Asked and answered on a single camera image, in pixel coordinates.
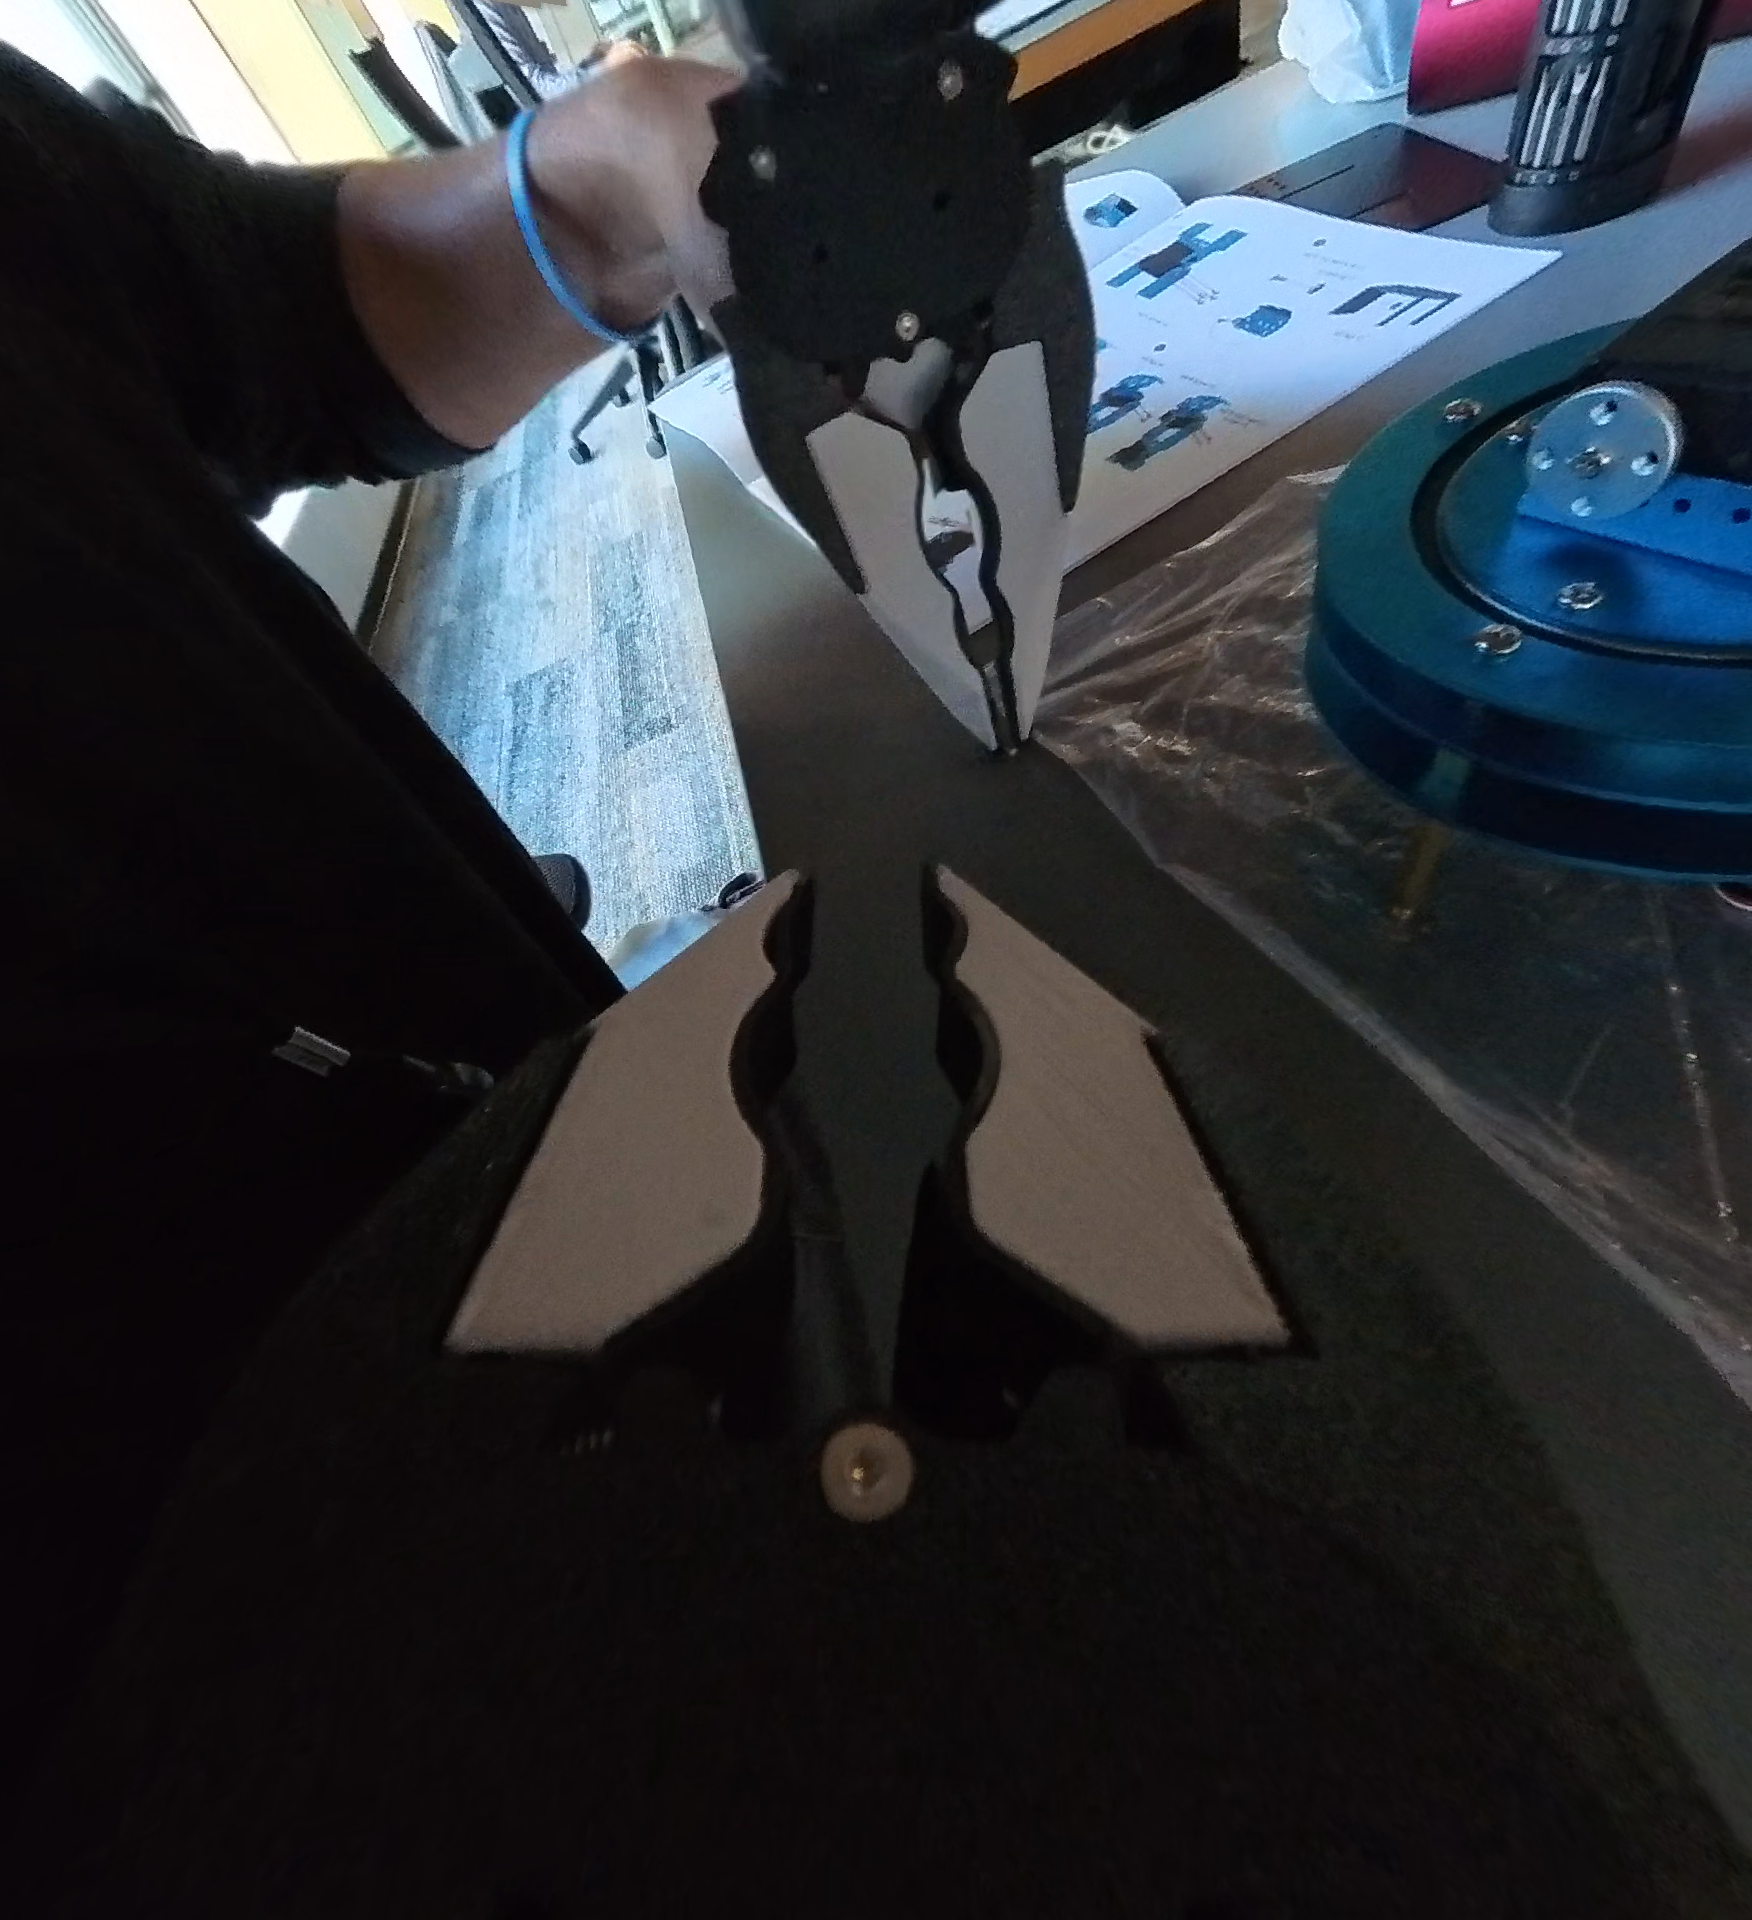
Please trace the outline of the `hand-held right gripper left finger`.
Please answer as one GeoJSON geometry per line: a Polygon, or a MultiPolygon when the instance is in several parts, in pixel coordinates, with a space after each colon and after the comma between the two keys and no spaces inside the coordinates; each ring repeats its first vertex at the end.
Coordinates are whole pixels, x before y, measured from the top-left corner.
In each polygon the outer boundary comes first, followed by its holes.
{"type": "Polygon", "coordinates": [[[589,1024],[449,1320],[452,1353],[610,1355],[763,1241],[812,931],[813,888],[785,870],[589,1024]]]}

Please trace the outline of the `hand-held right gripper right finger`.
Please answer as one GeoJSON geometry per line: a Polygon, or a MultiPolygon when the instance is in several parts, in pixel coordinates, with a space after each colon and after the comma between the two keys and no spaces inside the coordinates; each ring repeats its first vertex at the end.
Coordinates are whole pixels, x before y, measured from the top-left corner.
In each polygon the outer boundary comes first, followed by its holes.
{"type": "Polygon", "coordinates": [[[947,866],[935,961],[980,1043],[953,1147],[983,1246],[1149,1355],[1294,1334],[1155,1050],[1153,1026],[947,866]]]}

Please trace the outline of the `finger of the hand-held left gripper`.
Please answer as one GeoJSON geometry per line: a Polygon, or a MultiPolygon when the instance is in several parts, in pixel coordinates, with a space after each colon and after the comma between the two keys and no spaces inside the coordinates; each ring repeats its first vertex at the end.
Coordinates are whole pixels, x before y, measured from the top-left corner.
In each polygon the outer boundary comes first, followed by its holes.
{"type": "Polygon", "coordinates": [[[857,570],[863,611],[989,751],[1008,738],[1008,709],[988,664],[994,613],[971,496],[941,487],[906,430],[862,409],[809,432],[808,451],[857,570]]]}
{"type": "Polygon", "coordinates": [[[946,486],[976,537],[953,563],[961,652],[981,682],[989,743],[1017,747],[1048,671],[1067,548],[1044,345],[995,350],[946,425],[946,486]]]}

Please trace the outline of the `blue round turntable base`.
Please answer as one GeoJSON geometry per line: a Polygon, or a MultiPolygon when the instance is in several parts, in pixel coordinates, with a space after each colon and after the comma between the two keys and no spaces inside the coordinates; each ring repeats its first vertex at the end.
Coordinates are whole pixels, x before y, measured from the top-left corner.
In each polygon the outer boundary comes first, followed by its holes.
{"type": "Polygon", "coordinates": [[[1320,509],[1304,682],[1428,819],[1752,897],[1752,487],[1673,477],[1650,545],[1523,505],[1533,427],[1625,334],[1500,358],[1367,437],[1320,509]]]}

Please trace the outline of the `black servo motor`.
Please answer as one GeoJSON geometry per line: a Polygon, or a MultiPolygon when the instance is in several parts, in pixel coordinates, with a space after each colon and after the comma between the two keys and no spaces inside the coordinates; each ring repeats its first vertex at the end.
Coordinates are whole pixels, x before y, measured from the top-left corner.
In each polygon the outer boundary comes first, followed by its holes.
{"type": "Polygon", "coordinates": [[[1615,517],[1698,480],[1752,490],[1752,238],[1656,303],[1533,423],[1528,487],[1615,517]]]}

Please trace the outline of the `person's left forearm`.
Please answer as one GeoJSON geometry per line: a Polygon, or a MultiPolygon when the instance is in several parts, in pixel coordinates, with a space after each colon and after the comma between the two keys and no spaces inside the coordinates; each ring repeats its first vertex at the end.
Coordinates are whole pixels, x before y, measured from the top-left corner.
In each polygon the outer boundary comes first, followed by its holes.
{"type": "Polygon", "coordinates": [[[556,385],[610,348],[562,298],[521,223],[507,142],[359,161],[335,194],[337,264],[359,331],[441,437],[495,443],[556,385]]]}

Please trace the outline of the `dark grey desk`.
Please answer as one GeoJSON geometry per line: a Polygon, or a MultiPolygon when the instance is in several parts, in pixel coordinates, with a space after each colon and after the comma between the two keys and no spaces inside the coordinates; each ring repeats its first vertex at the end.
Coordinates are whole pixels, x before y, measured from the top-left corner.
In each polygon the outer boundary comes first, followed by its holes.
{"type": "MultiPolygon", "coordinates": [[[[1699,128],[1677,158],[1675,211],[1721,235],[1752,228],[1752,41],[1707,55],[1699,128]]],[[[1265,66],[1157,120],[1091,178],[1141,169],[1208,196],[1394,103],[1332,108],[1297,69],[1265,66]]],[[[1540,344],[1552,273],[1257,451],[1198,498],[1079,567],[1064,607],[1131,580],[1351,455],[1465,364],[1540,344]]],[[[1464,1123],[1402,1059],[1269,945],[1221,892],[1189,892],[1045,745],[995,765],[894,656],[827,563],[759,505],[719,455],[666,430],[759,851],[818,881],[808,1026],[877,1001],[927,1020],[914,952],[916,874],[941,858],[1083,972],[1157,1022],[1210,1099],[1290,1140],[1359,1201],[1482,1343],[1547,1451],[1647,1681],[1706,1792],[1752,1853],[1752,1353],[1728,1348],[1653,1261],[1609,1244],[1464,1123]]]]}

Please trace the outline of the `person's left hand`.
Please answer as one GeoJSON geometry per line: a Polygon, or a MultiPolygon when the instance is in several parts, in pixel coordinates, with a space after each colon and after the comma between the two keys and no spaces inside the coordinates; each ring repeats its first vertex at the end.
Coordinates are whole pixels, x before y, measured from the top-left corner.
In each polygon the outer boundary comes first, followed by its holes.
{"type": "Polygon", "coordinates": [[[702,325],[733,289],[728,242],[702,205],[723,64],[626,55],[540,108],[525,133],[538,228],[591,321],[634,331],[672,303],[702,325]]]}

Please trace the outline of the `printed instruction booklet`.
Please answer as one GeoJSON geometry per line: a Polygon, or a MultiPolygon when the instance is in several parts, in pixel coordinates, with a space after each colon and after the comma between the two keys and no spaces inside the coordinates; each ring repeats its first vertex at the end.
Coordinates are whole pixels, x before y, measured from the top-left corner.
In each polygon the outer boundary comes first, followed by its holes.
{"type": "Polygon", "coordinates": [[[1557,258],[1249,196],[1184,204],[1139,169],[1064,194],[1093,301],[1065,570],[1557,258]]]}

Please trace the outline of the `blue wristband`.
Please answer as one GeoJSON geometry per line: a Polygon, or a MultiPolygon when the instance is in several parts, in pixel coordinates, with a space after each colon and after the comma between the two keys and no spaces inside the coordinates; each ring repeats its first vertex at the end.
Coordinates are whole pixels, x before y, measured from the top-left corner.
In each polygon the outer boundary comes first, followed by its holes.
{"type": "Polygon", "coordinates": [[[632,345],[636,339],[653,331],[667,311],[662,307],[636,325],[624,327],[608,324],[608,319],[578,294],[576,283],[548,246],[533,201],[527,169],[527,135],[532,128],[533,108],[520,108],[503,132],[501,147],[505,201],[527,264],[564,318],[585,335],[602,345],[632,345]]]}

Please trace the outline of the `large clear plastic bag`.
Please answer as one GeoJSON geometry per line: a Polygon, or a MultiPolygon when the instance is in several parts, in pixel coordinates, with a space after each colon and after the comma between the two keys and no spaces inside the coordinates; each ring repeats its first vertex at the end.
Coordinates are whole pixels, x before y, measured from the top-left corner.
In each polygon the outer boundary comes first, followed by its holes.
{"type": "Polygon", "coordinates": [[[1302,648],[1339,476],[1065,613],[1038,740],[1752,1411],[1752,903],[1451,834],[1332,743],[1302,648]]]}

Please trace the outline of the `black flat tablet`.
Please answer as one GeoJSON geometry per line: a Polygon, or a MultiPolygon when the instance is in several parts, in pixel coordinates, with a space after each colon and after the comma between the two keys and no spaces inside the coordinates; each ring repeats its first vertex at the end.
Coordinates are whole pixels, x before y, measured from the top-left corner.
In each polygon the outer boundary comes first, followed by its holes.
{"type": "Polygon", "coordinates": [[[1379,123],[1236,187],[1326,217],[1426,232],[1485,205],[1504,160],[1402,123],[1379,123]]]}

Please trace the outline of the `white crumpled plastic bag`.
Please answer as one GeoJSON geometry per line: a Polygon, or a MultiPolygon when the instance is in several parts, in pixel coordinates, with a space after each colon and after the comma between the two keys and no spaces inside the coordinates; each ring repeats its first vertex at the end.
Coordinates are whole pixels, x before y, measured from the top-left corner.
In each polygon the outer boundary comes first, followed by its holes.
{"type": "Polygon", "coordinates": [[[1278,53],[1327,103],[1372,103],[1408,92],[1421,2],[1284,2],[1278,53]]]}

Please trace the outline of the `black ribbed cylindrical device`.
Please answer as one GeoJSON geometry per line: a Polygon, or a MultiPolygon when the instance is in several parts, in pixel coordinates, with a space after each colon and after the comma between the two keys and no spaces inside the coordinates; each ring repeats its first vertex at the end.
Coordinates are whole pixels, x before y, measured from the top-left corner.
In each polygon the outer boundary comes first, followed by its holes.
{"type": "Polygon", "coordinates": [[[1656,198],[1717,11],[1717,2],[1542,4],[1487,228],[1555,235],[1620,220],[1656,198]]]}

